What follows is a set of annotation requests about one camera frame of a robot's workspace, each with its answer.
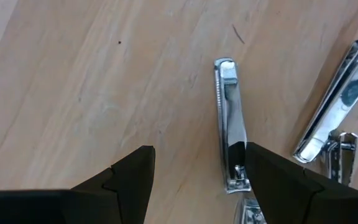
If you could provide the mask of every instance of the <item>chrome metal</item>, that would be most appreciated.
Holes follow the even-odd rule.
[[[323,146],[323,157],[327,165],[327,177],[349,185],[356,156],[358,136],[354,133],[331,131]]]
[[[358,40],[352,44],[328,91],[296,147],[299,162],[313,161],[329,133],[338,128],[358,100]]]
[[[234,215],[234,224],[264,224],[265,217],[259,207],[256,199],[244,196],[240,199],[236,206],[236,214]]]
[[[227,193],[249,192],[251,186],[244,163],[239,162],[230,166],[233,161],[229,161],[231,146],[237,142],[244,142],[244,145],[247,142],[237,65],[231,58],[217,59],[214,65],[224,186]]]

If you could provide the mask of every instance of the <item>dark spot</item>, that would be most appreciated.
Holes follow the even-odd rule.
[[[180,191],[180,189],[181,189],[182,185],[183,185],[183,183],[180,183],[179,188],[178,188],[178,190],[177,190],[177,193],[176,193],[176,194],[178,194],[178,193],[179,193],[179,191]]]
[[[246,14],[246,22],[248,22],[248,20],[249,20],[249,13],[247,12],[247,14]]]
[[[237,32],[236,27],[233,24],[231,24],[231,25],[233,26],[233,30],[234,30],[234,33],[236,34],[237,38],[241,41],[242,44],[245,44],[243,39],[241,38],[240,34]]]

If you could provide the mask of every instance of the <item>wooden table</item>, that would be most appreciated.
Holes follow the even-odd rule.
[[[358,0],[0,0],[0,189],[69,188],[154,145],[146,223],[230,223],[214,59],[239,64],[249,140],[290,158],[355,39]]]

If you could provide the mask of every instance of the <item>light wood surface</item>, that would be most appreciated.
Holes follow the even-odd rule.
[[[239,64],[249,140],[290,158],[355,39],[358,0],[0,0],[0,189],[69,188],[153,145],[146,223],[231,223],[214,59]]]

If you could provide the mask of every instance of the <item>wood grain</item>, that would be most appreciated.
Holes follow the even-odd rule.
[[[214,59],[239,64],[249,140],[290,158],[357,38],[358,0],[0,0],[0,189],[69,188],[154,145],[146,223],[230,223]]]

